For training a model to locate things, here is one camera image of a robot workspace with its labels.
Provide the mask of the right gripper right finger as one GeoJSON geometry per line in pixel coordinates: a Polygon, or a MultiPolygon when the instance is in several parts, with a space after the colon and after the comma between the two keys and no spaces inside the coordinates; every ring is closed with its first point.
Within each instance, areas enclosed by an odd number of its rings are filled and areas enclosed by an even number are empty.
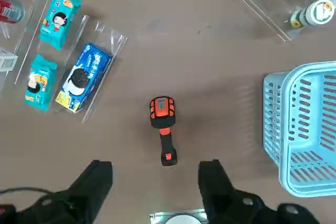
{"type": "Polygon", "coordinates": [[[198,187],[209,223],[319,223],[299,204],[282,203],[274,210],[258,195],[236,189],[217,159],[199,163],[198,187]]]}

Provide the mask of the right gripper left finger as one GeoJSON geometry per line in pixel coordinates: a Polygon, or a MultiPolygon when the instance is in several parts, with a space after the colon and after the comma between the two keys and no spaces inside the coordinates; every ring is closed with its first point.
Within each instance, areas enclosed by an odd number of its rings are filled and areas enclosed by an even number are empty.
{"type": "Polygon", "coordinates": [[[112,162],[93,160],[66,190],[52,192],[37,187],[3,189],[1,195],[18,191],[43,195],[21,211],[13,204],[1,204],[1,223],[94,223],[112,185],[112,162]]]}

